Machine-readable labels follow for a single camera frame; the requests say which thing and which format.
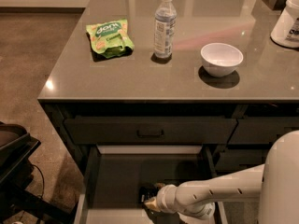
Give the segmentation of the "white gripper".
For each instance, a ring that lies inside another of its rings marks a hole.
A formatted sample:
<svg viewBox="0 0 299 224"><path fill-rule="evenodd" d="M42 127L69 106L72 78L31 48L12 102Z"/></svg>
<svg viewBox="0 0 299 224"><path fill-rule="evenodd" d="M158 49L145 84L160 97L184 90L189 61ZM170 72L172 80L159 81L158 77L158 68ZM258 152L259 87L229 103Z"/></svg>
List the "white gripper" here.
<svg viewBox="0 0 299 224"><path fill-rule="evenodd" d="M156 198L152 197L144 201L144 205L151 211L174 214L178 211L176 202L177 186L165 185L165 183L155 183L154 187L158 189Z"/></svg>

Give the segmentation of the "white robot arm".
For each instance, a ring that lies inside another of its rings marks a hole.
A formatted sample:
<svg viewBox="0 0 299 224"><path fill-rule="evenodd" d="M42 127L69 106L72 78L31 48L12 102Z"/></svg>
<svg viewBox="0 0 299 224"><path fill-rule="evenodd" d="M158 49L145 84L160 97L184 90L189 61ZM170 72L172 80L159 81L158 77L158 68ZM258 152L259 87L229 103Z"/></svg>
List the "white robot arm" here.
<svg viewBox="0 0 299 224"><path fill-rule="evenodd" d="M259 202L258 224L299 224L299 131L281 136L265 163L204 181L166 185L145 201L152 211L207 219L217 202Z"/></svg>

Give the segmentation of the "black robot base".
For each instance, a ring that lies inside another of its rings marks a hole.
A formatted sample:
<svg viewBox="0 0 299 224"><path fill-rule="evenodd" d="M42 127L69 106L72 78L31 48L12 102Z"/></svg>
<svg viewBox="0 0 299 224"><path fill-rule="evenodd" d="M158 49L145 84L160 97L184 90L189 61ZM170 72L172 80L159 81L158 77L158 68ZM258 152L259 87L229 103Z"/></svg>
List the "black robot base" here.
<svg viewBox="0 0 299 224"><path fill-rule="evenodd" d="M72 216L26 190L33 180L29 157L40 141L17 124L0 123L0 218L25 211L49 224L71 224Z"/></svg>

